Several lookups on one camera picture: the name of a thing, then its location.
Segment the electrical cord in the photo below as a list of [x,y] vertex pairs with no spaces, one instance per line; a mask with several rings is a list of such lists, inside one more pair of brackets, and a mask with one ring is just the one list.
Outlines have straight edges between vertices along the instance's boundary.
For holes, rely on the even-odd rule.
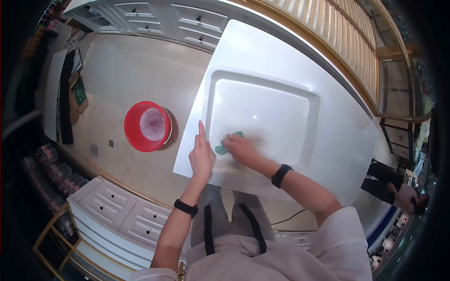
[[298,215],[299,213],[301,213],[301,212],[303,212],[303,211],[306,211],[306,208],[303,209],[303,210],[301,210],[300,212],[297,212],[297,213],[293,214],[292,217],[290,217],[290,218],[288,218],[288,219],[282,220],[281,222],[277,222],[277,223],[271,223],[270,225],[279,224],[279,223],[284,223],[284,222],[286,222],[286,221],[292,219],[293,217],[295,217],[296,215]]

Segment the black pants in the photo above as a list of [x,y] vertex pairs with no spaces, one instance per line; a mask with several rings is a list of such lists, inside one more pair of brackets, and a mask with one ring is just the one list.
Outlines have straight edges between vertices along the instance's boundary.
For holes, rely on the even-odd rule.
[[377,180],[365,178],[361,189],[372,194],[376,198],[389,204],[394,204],[394,193],[387,188],[388,183],[393,183],[397,191],[403,183],[403,175],[394,171],[383,163],[370,164],[368,175],[374,176]]

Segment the black wristband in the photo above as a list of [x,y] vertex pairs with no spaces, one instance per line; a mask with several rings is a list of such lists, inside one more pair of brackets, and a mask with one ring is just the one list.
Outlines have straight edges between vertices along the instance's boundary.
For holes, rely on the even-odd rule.
[[189,206],[188,204],[181,202],[179,199],[175,201],[173,206],[185,213],[188,213],[189,215],[191,215],[191,218],[193,218],[198,212],[197,205],[195,205],[194,207]]
[[278,171],[272,177],[272,184],[275,185],[278,188],[281,188],[280,185],[281,185],[281,181],[284,178],[284,175],[288,171],[291,171],[291,170],[294,171],[291,166],[286,165],[286,164],[282,164],[281,167],[278,169]]

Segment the soapy water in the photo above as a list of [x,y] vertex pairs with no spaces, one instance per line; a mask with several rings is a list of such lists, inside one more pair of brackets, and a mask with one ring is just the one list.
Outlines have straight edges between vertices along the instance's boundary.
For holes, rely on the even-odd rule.
[[157,108],[149,108],[144,111],[139,125],[142,135],[151,141],[161,140],[166,132],[166,121]]

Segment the tiled floor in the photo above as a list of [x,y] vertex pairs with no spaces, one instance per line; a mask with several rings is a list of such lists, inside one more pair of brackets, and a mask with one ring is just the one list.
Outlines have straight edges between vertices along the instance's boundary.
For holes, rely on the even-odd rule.
[[[50,53],[63,49],[69,32],[70,29],[63,29]],[[90,160],[125,185],[172,205],[189,180],[173,173],[172,169],[183,129],[211,55],[162,40],[94,33],[80,41],[79,47],[84,64],[81,76],[89,106],[72,127],[74,144],[64,147],[87,167],[90,167]],[[44,65],[38,100],[45,92],[45,68],[50,60],[51,56]],[[128,143],[123,129],[128,109],[144,100],[167,108],[174,120],[171,145],[152,153],[135,150]],[[109,140],[114,141],[113,147],[108,145]],[[90,153],[91,144],[98,146],[97,156]],[[392,162],[382,132],[375,156],[382,162]],[[222,197],[230,214],[233,205],[231,190],[223,188]],[[365,229],[371,228],[374,219],[385,209],[379,202],[370,205],[372,198],[361,190],[354,203]],[[288,219],[303,209],[293,202],[260,199],[272,223]],[[316,230],[317,224],[314,216],[305,211],[287,222],[274,225],[274,229]]]

